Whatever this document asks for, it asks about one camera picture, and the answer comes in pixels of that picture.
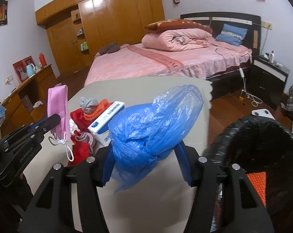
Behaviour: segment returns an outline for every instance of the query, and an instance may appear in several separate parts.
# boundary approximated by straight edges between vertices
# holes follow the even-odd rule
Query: light blue kettle
[[[28,74],[28,77],[34,75],[34,64],[30,63],[28,66],[26,66],[26,69],[27,69],[27,74]]]

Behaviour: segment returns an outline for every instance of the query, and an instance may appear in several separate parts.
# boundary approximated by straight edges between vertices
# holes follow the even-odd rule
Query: white box
[[[103,146],[108,146],[111,141],[108,123],[118,112],[124,109],[124,107],[125,103],[114,102],[88,127],[88,130],[93,134],[95,139]]]

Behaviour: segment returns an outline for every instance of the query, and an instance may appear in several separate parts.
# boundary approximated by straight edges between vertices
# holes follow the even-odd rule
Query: black nightstand
[[[251,66],[247,91],[276,110],[280,105],[289,72],[286,67],[272,64],[263,57],[256,57]]]

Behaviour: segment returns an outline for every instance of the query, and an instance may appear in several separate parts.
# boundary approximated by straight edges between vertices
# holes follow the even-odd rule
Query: silver bolt
[[[86,161],[87,161],[88,163],[93,163],[93,162],[95,161],[95,158],[92,157],[92,156],[90,156],[90,157],[88,157],[88,158],[86,159]]]
[[[232,164],[231,167],[234,169],[234,170],[239,170],[240,169],[240,165],[239,164]]]
[[[62,167],[62,165],[60,163],[56,163],[56,164],[53,165],[53,168],[55,170],[59,170],[61,167]]]
[[[206,163],[208,161],[208,159],[206,157],[204,157],[204,156],[201,156],[201,157],[198,158],[198,161],[200,163]]]

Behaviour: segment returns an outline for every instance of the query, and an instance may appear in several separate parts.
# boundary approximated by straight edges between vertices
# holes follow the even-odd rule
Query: face mask
[[[62,144],[66,149],[68,160],[72,162],[74,160],[72,150],[65,143],[70,140],[68,87],[66,85],[48,89],[48,117],[53,114],[58,114],[61,120],[59,125],[51,130],[53,137],[48,137],[48,140],[54,146]]]

